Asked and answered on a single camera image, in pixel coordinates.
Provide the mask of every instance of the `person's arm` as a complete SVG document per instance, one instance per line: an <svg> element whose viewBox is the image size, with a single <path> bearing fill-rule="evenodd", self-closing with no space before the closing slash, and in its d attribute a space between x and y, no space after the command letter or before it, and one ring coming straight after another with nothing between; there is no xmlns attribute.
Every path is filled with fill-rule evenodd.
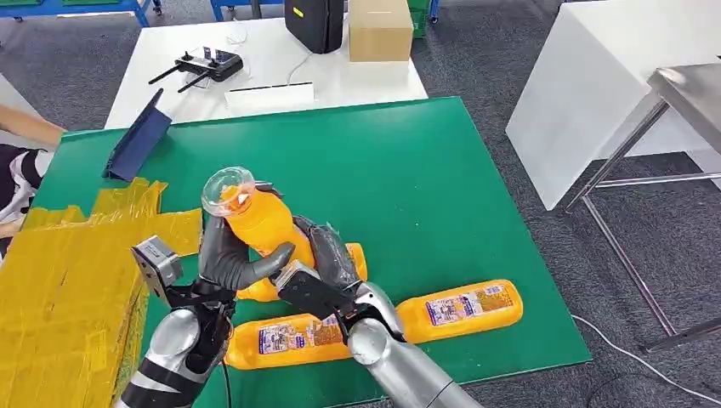
<svg viewBox="0 0 721 408"><path fill-rule="evenodd" d="M2 104L0 104L0 130L53 146L58 145L60 135L65 131L62 127L39 116L29 115Z"/></svg>
<svg viewBox="0 0 721 408"><path fill-rule="evenodd" d="M10 221L9 223L0 224L0 238L7 238L17 234L18 231L20 231L24 219L25 217Z"/></svg>

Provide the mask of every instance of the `black wire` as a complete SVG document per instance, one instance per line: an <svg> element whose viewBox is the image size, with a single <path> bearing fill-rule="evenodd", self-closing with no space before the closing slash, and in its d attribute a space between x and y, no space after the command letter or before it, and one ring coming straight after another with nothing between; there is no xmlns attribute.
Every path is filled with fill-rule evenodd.
<svg viewBox="0 0 721 408"><path fill-rule="evenodd" d="M225 360L220 361L223 364L223 373L225 374L225 391L228 393L228 408L233 407L233 403L230 401L230 378L228 377L228 366L225 365Z"/></svg>
<svg viewBox="0 0 721 408"><path fill-rule="evenodd" d="M609 384L611 384L611 383L614 383L614 382L616 382L616 381L618 381L618 380L620 380L620 379L623 379L623 378L625 378L625 377L630 377L630 376L645 377L645 378L647 378L647 379L654 380L654 381L656 381L657 383L661 383L661 384L668 385L668 386L673 386L672 384L669 384L668 382L663 381L661 378L659 378L659 377L657 377L657 376L654 376L654 375L651 375L651 374L644 374L644 373L641 373L641 372L627 372L627 373L625 373L625 374L620 374L620 375L618 375L618 376L616 376L616 377L613 377L613 378L611 378L610 380L608 380L608 381L602 383L601 385L599 385L598 387L596 387L596 389L594 389L594 390L586 397L586 408L591 408L591 402L593 402L593 398L595 398L596 394L598 394L599 391L600 391L602 388L604 388L605 386L607 386L607 385L609 385Z"/></svg>

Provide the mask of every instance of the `black and white clothing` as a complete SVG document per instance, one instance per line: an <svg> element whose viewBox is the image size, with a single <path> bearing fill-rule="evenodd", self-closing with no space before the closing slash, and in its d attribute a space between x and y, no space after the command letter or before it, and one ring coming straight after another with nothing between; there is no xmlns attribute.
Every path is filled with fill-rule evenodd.
<svg viewBox="0 0 721 408"><path fill-rule="evenodd" d="M0 144L0 224L21 220L27 214L53 153ZM10 237L0 240L0 262Z"/></svg>

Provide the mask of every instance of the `white table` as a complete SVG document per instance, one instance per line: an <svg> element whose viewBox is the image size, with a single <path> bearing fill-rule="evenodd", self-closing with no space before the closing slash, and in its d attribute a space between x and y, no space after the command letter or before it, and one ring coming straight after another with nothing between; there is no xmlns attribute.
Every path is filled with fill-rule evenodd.
<svg viewBox="0 0 721 408"><path fill-rule="evenodd" d="M174 65L186 50L210 46L239 54L242 71L207 88L177 89L189 74L175 72L153 85L148 81ZM157 108L175 123L205 121L278 111L298 111L397 100L428 95L412 61L350 63L347 25L343 46L330 54L313 54L292 75L292 82L313 82L315 100L305 105L228 106L231 89L284 85L288 75L308 55L308 49L287 31L283 19L229 21L199 25L144 28L140 32L105 128L127 128L158 88L165 88Z"/></svg>
<svg viewBox="0 0 721 408"><path fill-rule="evenodd" d="M506 132L547 209L592 160L607 158L656 104L659 67L721 63L721 1L566 3ZM630 156L686 151L705 172L719 156L674 110Z"/></svg>

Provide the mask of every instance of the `green mat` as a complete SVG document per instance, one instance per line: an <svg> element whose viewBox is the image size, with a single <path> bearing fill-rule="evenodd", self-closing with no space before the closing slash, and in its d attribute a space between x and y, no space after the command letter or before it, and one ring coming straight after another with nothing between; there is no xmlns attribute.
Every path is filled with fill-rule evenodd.
<svg viewBox="0 0 721 408"><path fill-rule="evenodd" d="M70 133L34 205L87 213L122 130ZM460 383L591 358L553 279L458 98L309 110L173 125L140 176L169 182L162 211L199 207L207 178L242 165L273 181L295 212L332 222L360 242L369 279L400 301L510 279L524 300L513 326L421 347ZM183 260L186 281L196 257ZM151 298L144 349L167 309ZM235 324L296 313L283 302L240 301ZM381 398L353 360L230 370L234 406L312 407ZM225 406L216 370L195 408Z"/></svg>

